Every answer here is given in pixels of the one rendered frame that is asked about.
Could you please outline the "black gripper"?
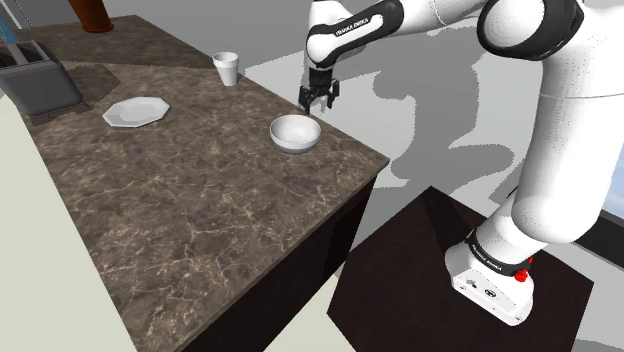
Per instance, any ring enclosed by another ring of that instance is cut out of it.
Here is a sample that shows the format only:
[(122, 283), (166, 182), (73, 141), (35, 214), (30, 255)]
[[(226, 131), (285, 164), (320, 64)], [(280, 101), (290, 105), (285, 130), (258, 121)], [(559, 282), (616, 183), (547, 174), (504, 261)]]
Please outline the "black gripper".
[(309, 89), (301, 86), (298, 93), (298, 103), (306, 114), (310, 113), (310, 105), (314, 98), (327, 96), (326, 106), (331, 109), (335, 99), (340, 95), (340, 82), (332, 79), (332, 70), (318, 70), (310, 68)]

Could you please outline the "white bowl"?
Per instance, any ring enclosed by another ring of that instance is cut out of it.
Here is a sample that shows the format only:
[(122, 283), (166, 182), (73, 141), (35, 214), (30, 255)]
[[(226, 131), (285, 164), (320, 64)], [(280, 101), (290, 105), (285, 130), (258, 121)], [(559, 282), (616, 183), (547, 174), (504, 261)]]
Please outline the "white bowl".
[(314, 119), (304, 115), (284, 115), (276, 118), (269, 128), (275, 145), (288, 154), (303, 154), (318, 142), (321, 126)]

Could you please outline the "white cup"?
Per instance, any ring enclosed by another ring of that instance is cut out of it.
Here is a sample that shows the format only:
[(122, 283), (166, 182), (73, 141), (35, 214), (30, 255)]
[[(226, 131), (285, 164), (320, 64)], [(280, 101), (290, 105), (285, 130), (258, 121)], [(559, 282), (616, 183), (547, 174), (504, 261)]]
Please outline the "white cup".
[(235, 86), (238, 82), (239, 56), (234, 52), (218, 52), (212, 56), (224, 86)]

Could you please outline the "white octagonal plate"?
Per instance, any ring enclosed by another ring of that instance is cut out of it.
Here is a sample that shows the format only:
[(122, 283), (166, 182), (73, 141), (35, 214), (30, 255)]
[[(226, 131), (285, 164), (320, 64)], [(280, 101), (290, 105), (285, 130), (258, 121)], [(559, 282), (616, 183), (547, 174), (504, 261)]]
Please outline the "white octagonal plate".
[(113, 104), (102, 117), (111, 127), (138, 128), (162, 119), (170, 109), (160, 97), (135, 97)]

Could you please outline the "dark kitchen counter cabinet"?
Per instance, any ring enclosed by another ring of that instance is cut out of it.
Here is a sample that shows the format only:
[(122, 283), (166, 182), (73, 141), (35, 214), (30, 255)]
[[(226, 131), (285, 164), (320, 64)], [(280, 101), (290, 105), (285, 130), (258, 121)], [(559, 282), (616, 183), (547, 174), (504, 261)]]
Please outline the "dark kitchen counter cabinet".
[(354, 194), (182, 352), (263, 352), (346, 260), (374, 183)]

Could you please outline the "dark robot stand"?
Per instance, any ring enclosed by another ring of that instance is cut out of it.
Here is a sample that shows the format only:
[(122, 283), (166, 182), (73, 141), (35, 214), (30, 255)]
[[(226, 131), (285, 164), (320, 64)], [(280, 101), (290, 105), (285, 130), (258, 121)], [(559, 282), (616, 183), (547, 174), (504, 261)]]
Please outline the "dark robot stand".
[(349, 254), (328, 314), (356, 352), (571, 352), (593, 283), (545, 251), (510, 327), (456, 292), (444, 253), (483, 215), (429, 187)]

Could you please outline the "brown vase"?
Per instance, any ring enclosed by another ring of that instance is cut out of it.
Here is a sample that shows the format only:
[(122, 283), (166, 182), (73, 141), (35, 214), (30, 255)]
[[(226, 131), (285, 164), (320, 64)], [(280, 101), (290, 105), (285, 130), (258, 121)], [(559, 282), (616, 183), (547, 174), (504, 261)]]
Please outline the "brown vase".
[(88, 33), (105, 33), (114, 28), (103, 0), (68, 0), (68, 2), (84, 31)]

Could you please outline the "grey toaster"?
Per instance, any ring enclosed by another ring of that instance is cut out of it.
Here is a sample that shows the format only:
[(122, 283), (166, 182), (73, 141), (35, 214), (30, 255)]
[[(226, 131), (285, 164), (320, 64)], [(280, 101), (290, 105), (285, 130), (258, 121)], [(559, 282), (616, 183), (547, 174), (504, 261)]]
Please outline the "grey toaster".
[(0, 90), (28, 116), (48, 114), (84, 102), (64, 66), (36, 40), (0, 44)]

